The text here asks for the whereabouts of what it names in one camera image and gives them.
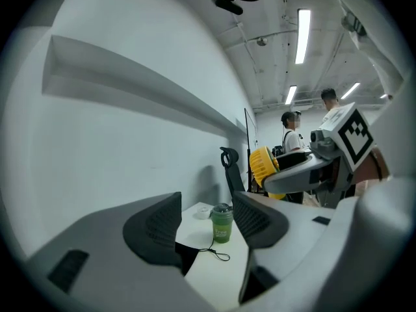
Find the white round object on table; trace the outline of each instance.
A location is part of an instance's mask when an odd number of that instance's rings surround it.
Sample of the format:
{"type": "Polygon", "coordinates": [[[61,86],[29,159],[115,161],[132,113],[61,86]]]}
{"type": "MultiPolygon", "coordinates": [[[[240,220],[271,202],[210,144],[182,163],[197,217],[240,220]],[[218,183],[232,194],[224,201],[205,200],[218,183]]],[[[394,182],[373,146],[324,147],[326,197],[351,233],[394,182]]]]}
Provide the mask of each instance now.
{"type": "Polygon", "coordinates": [[[196,217],[198,217],[200,220],[207,220],[210,214],[211,210],[208,207],[201,207],[196,211],[196,217]]]}

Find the black cable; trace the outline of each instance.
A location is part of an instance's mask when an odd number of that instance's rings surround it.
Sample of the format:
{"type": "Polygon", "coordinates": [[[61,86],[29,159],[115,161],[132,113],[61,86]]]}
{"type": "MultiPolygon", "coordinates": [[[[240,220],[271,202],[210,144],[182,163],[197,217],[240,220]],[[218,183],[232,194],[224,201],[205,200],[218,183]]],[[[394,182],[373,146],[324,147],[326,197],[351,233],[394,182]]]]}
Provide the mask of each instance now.
{"type": "Polygon", "coordinates": [[[370,157],[373,160],[374,165],[376,166],[377,174],[378,174],[378,180],[379,181],[383,180],[382,168],[380,168],[380,165],[378,164],[378,161],[377,161],[377,157],[375,156],[375,154],[372,151],[370,151],[370,157]]]}
{"type": "Polygon", "coordinates": [[[208,247],[208,248],[201,248],[200,249],[200,252],[211,252],[211,253],[214,253],[215,254],[215,256],[217,257],[217,258],[219,258],[219,260],[221,260],[221,261],[229,261],[230,259],[231,259],[231,257],[228,255],[228,254],[226,254],[226,253],[217,253],[217,251],[216,250],[213,250],[211,247],[213,247],[213,244],[214,244],[214,239],[213,239],[213,242],[211,243],[211,246],[210,247],[208,247]],[[220,255],[226,255],[227,257],[228,257],[228,259],[221,259],[220,258],[220,255]]]}

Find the white shirt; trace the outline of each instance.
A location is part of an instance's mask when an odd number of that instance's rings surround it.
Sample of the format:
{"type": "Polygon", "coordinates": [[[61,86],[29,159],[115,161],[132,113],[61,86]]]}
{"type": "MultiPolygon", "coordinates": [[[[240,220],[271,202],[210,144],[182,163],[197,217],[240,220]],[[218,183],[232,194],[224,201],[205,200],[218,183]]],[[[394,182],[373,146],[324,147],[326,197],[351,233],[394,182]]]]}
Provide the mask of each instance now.
{"type": "Polygon", "coordinates": [[[285,134],[283,137],[285,137],[285,144],[283,145],[283,153],[289,153],[295,148],[302,149],[302,146],[300,144],[299,134],[295,132],[293,129],[288,128],[285,131],[285,134]]]}
{"type": "Polygon", "coordinates": [[[334,107],[332,109],[329,110],[329,112],[325,115],[324,119],[322,119],[322,123],[324,123],[326,120],[329,120],[332,118],[332,116],[334,116],[335,114],[337,114],[338,110],[341,107],[334,107]]]}

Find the ceiling light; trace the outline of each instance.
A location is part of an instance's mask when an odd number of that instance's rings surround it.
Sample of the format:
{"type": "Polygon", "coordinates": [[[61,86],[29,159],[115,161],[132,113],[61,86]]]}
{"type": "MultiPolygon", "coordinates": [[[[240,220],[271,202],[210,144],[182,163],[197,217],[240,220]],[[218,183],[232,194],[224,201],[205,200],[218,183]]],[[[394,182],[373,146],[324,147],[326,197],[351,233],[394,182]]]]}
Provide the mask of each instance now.
{"type": "Polygon", "coordinates": [[[291,86],[289,89],[289,95],[287,95],[286,105],[289,105],[293,99],[294,93],[296,92],[297,86],[291,86]]]}
{"type": "Polygon", "coordinates": [[[341,97],[341,99],[345,99],[349,94],[351,94],[358,86],[360,85],[360,83],[356,83],[355,85],[353,85],[352,87],[351,87],[351,89],[349,90],[349,91],[347,91],[346,93],[345,93],[345,95],[343,96],[343,97],[341,97]]]}
{"type": "Polygon", "coordinates": [[[309,28],[311,25],[311,11],[298,10],[298,49],[296,52],[295,64],[303,64],[305,60],[307,39],[309,38],[309,28]]]}

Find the black pants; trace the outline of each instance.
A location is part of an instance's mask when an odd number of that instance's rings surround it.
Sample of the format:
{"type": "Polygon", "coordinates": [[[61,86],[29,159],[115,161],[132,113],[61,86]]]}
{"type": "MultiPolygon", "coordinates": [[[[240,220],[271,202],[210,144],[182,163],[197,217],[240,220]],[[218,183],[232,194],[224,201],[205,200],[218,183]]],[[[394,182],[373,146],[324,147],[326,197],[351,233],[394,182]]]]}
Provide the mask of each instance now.
{"type": "Polygon", "coordinates": [[[293,203],[299,203],[300,205],[304,201],[304,193],[303,192],[297,192],[297,193],[290,193],[286,194],[287,201],[293,202],[293,203]]]}

